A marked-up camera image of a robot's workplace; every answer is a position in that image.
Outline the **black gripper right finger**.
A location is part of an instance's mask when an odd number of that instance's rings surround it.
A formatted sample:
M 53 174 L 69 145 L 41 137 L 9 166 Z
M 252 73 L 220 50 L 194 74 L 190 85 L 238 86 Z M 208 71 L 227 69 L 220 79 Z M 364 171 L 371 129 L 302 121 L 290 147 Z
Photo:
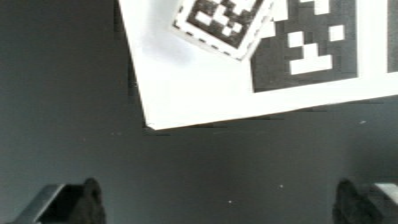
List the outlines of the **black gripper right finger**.
M 339 181 L 332 224 L 398 224 L 398 202 L 375 183 L 355 185 L 348 179 Z

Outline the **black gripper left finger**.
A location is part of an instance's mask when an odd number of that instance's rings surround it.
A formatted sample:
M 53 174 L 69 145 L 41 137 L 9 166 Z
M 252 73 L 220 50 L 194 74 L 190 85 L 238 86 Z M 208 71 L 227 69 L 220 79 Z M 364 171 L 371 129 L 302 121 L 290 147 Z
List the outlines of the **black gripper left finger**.
M 46 185 L 11 224 L 107 224 L 98 180 Z

